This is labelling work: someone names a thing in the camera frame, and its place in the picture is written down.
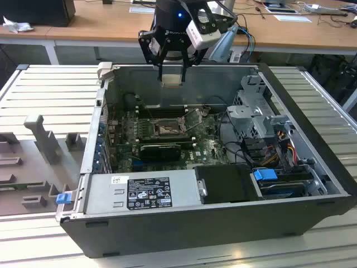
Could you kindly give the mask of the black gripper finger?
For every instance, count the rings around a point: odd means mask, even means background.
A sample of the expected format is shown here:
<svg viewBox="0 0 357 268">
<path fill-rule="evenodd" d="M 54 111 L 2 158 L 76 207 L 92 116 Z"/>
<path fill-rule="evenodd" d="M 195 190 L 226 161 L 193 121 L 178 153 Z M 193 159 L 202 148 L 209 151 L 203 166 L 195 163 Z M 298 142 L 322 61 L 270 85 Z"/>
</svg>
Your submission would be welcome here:
<svg viewBox="0 0 357 268">
<path fill-rule="evenodd" d="M 195 65 L 195 66 L 199 65 L 201 63 L 202 59 L 204 58 L 206 52 L 208 51 L 208 48 L 205 48 L 202 50 L 196 50 L 194 52 L 193 56 L 189 56 L 188 52 L 187 52 L 188 44 L 186 42 L 182 41 L 180 44 L 180 49 L 181 49 L 182 60 L 183 60 L 181 81 L 185 82 L 187 69 L 192 67 L 193 65 Z"/>
<path fill-rule="evenodd" d="M 153 40 L 156 40 L 159 44 L 157 54 L 154 54 L 149 48 Z M 138 42 L 146 62 L 158 67 L 157 79 L 162 81 L 163 61 L 168 53 L 168 37 L 165 35 L 165 29 L 161 26 L 156 26 L 154 30 L 142 30 L 138 34 Z"/>
</svg>

